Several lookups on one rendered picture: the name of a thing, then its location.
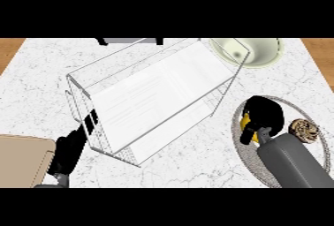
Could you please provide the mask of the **tan cutting board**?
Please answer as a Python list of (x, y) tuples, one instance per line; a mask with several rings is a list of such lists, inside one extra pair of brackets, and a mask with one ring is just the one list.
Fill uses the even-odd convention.
[(0, 188), (40, 185), (55, 155), (52, 139), (0, 134)]

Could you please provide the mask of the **brown speckled cookie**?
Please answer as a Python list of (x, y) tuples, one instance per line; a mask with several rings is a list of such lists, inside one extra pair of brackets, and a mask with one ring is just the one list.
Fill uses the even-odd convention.
[(288, 126), (288, 133), (293, 134), (303, 143), (312, 144), (318, 139), (319, 129), (306, 119), (297, 118)]

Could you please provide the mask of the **grey and black appliance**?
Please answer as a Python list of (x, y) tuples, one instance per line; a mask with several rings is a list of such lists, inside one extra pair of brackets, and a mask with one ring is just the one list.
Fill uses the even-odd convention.
[(163, 45), (163, 38), (98, 38), (98, 43), (100, 45), (108, 45), (109, 43), (154, 43)]

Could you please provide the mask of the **pale green bowl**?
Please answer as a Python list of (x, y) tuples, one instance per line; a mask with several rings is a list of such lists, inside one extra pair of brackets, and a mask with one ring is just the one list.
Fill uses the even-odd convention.
[(275, 64), (284, 54), (281, 38), (211, 38), (210, 45), (223, 60), (245, 68)]

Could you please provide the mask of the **grey round placemat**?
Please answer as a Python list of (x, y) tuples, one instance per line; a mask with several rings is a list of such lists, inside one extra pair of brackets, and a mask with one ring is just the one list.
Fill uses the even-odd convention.
[[(276, 98), (273, 96), (263, 96), (273, 100), (275, 102), (282, 102), (284, 99)], [(242, 119), (242, 109), (245, 102), (239, 105), (233, 118), (232, 118), (232, 139), (235, 148), (238, 151), (239, 159), (242, 160), (242, 163), (250, 170), (250, 173), (256, 176), (256, 178), (262, 181), (262, 183), (270, 187), (270, 188), (282, 188), (270, 171), (266, 169), (262, 159), (257, 155), (257, 148), (260, 147), (260, 142), (250, 142), (248, 145), (244, 145), (239, 142), (239, 136), (242, 134), (242, 131), (239, 129), (239, 120)]]

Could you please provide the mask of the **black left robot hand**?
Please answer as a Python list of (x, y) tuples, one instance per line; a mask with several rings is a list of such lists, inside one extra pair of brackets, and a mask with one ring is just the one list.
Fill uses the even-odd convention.
[(47, 173), (55, 176), (56, 174), (69, 175), (75, 168), (87, 141), (86, 135), (93, 133), (95, 126), (98, 125), (98, 115), (95, 110), (84, 118), (84, 124), (69, 132), (66, 136), (61, 136), (56, 140), (56, 150), (50, 162)]

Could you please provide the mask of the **yellow lemon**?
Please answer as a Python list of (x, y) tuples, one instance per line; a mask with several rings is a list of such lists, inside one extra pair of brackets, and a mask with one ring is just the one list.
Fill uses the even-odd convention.
[[(251, 119), (250, 119), (250, 114), (245, 113), (242, 119), (239, 120), (239, 129), (241, 129), (242, 131), (244, 131), (245, 125), (247, 125), (247, 123), (248, 123), (250, 121), (251, 121)], [(259, 143), (257, 132), (254, 132), (254, 134), (253, 134), (251, 141), (256, 142), (256, 143)]]

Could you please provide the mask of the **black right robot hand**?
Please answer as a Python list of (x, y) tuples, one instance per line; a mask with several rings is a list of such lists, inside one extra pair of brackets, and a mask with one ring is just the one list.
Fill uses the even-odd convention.
[(284, 110), (281, 105), (269, 98), (254, 95), (245, 102), (244, 114), (250, 114), (250, 122), (245, 125), (239, 142), (244, 145), (251, 143), (254, 132), (262, 128), (270, 128), (269, 136), (273, 137), (284, 129)]

